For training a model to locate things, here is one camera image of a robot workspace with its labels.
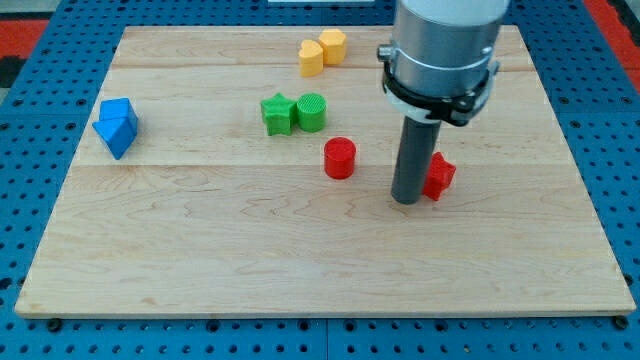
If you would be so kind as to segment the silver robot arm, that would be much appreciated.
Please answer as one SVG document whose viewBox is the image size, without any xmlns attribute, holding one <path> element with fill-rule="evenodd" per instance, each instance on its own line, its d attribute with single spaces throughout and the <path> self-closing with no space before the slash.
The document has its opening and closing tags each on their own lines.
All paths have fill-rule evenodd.
<svg viewBox="0 0 640 360">
<path fill-rule="evenodd" d="M 420 123 L 467 125 L 489 99 L 508 0 L 398 0 L 390 42 L 378 47 L 388 101 Z"/>
</svg>

